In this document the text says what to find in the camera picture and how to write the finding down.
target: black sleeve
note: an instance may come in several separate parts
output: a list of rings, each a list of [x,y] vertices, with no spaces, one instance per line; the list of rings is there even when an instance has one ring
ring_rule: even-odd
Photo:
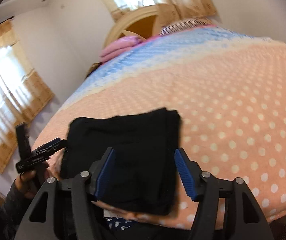
[[[19,225],[30,203],[31,200],[25,198],[13,183],[2,207],[9,223]]]

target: black device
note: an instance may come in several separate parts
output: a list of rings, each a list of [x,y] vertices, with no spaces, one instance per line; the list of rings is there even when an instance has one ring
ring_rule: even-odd
[[[26,123],[21,123],[16,126],[16,138],[21,158],[16,164],[16,170],[18,173],[36,170],[36,176],[33,179],[33,183],[36,189],[39,190],[45,181],[44,174],[46,166],[43,162],[47,161],[55,152],[67,147],[67,141],[56,138],[32,151],[29,143],[28,126]]]
[[[67,202],[76,239],[104,240],[98,224],[103,212],[97,217],[92,201],[99,200],[109,186],[115,156],[115,151],[108,148],[88,171],[72,179],[47,179],[23,217],[15,240],[68,240],[64,219]],[[199,202],[188,240],[213,240],[219,198],[226,200],[220,240],[273,240],[269,224],[242,178],[217,179],[190,161],[182,148],[176,150],[174,158],[187,195]]]

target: bed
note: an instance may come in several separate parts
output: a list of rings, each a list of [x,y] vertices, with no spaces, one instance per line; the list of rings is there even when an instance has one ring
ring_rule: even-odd
[[[206,26],[148,41],[102,65],[64,103],[36,148],[65,138],[80,116],[109,118],[176,109],[180,146],[217,178],[242,177],[268,222],[286,215],[286,44]],[[62,152],[49,160],[59,177]],[[190,229],[197,203],[178,177],[167,216],[97,205],[127,219]],[[220,199],[217,228],[222,228]]]

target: human hand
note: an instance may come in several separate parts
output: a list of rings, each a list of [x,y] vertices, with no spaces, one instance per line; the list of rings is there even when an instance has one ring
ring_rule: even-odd
[[[31,181],[35,178],[36,176],[36,171],[25,171],[17,176],[17,178],[14,181],[15,187],[17,190],[21,193],[24,194],[24,197],[27,199],[33,199],[37,193],[37,190],[35,187],[31,186]],[[47,179],[49,178],[49,172],[46,169],[44,178]]]

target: black gripper frame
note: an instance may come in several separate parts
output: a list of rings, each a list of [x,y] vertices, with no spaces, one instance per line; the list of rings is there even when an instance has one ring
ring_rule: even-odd
[[[188,240],[213,240],[219,198],[225,198],[222,240],[274,240],[267,220],[245,181],[217,179],[179,151],[195,182],[199,202]]]

